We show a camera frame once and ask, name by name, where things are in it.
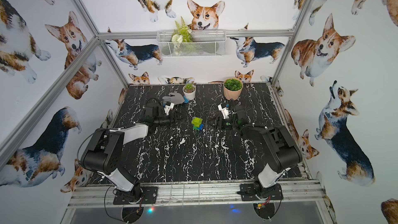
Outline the lime lego brick 2x3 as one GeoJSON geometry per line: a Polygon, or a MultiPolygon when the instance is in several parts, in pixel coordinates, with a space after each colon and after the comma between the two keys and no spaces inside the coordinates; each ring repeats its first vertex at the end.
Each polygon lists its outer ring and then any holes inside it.
{"type": "Polygon", "coordinates": [[[203,119],[198,118],[198,117],[194,117],[191,121],[191,123],[193,124],[193,126],[199,127],[203,122],[203,119]]]}

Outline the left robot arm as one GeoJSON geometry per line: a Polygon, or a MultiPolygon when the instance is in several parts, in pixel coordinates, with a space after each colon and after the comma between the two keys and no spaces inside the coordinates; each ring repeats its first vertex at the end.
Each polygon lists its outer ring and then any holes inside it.
{"type": "Polygon", "coordinates": [[[147,101],[138,122],[128,127],[98,128],[86,140],[89,141],[77,161],[84,169],[107,178],[116,189],[118,197],[136,203],[144,198],[139,179],[123,166],[123,146],[143,139],[158,126],[169,126],[186,119],[186,115],[174,110],[173,103],[161,103],[158,99],[147,101]]]}

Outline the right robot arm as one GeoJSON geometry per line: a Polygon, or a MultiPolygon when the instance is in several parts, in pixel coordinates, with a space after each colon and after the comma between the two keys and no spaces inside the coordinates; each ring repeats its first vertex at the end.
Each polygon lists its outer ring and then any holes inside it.
{"type": "Polygon", "coordinates": [[[221,103],[217,108],[222,115],[212,119],[211,125],[214,128],[233,130],[235,136],[259,143],[265,153],[266,165],[252,184],[253,188],[241,190],[238,194],[259,199],[270,197],[280,186],[278,180],[303,160],[296,141],[284,125],[268,128],[250,123],[245,108],[237,105],[234,100],[221,103]]]}

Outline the grey work glove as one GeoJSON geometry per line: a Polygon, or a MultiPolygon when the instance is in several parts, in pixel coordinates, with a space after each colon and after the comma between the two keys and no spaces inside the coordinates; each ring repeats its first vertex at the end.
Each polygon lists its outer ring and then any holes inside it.
{"type": "Polygon", "coordinates": [[[167,104],[167,103],[173,103],[175,105],[179,105],[179,104],[186,104],[189,102],[188,99],[186,99],[183,95],[181,95],[180,93],[169,93],[169,95],[163,96],[162,97],[163,103],[167,104]]]}

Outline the large beige plant pot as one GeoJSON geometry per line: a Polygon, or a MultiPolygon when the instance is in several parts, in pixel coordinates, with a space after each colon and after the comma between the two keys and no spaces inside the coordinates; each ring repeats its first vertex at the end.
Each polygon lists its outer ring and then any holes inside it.
{"type": "Polygon", "coordinates": [[[227,100],[237,100],[242,92],[243,83],[236,78],[228,78],[223,82],[223,93],[227,100]]]}

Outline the small white plant pot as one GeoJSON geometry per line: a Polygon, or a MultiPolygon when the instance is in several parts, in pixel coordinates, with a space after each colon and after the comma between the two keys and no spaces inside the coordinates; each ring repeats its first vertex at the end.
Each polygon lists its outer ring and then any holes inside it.
{"type": "Polygon", "coordinates": [[[184,97],[188,100],[194,100],[195,99],[195,94],[196,94],[196,87],[194,84],[186,84],[183,87],[183,93],[184,93],[184,97]]]}

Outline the fern in basket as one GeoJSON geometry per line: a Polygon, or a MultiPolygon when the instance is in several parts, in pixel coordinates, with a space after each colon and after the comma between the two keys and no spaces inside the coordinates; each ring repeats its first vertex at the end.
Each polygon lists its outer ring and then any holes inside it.
{"type": "Polygon", "coordinates": [[[180,19],[180,23],[175,21],[176,30],[174,31],[171,42],[174,46],[174,52],[176,55],[181,55],[182,52],[182,43],[192,43],[193,38],[191,35],[192,30],[186,24],[183,17],[180,19]]]}

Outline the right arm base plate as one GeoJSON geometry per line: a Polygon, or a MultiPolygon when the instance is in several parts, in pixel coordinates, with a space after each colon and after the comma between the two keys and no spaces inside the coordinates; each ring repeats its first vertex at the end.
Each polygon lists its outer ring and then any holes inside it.
{"type": "Polygon", "coordinates": [[[275,184],[271,187],[264,188],[259,182],[255,181],[251,184],[240,184],[239,191],[242,201],[265,201],[283,200],[282,187],[280,184],[275,184]]]}

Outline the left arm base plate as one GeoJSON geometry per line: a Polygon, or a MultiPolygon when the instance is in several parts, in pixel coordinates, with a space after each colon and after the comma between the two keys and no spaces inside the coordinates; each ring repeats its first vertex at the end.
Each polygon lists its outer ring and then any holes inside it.
{"type": "Polygon", "coordinates": [[[114,205],[126,204],[155,204],[158,195],[158,187],[134,187],[131,191],[114,191],[114,205]]]}

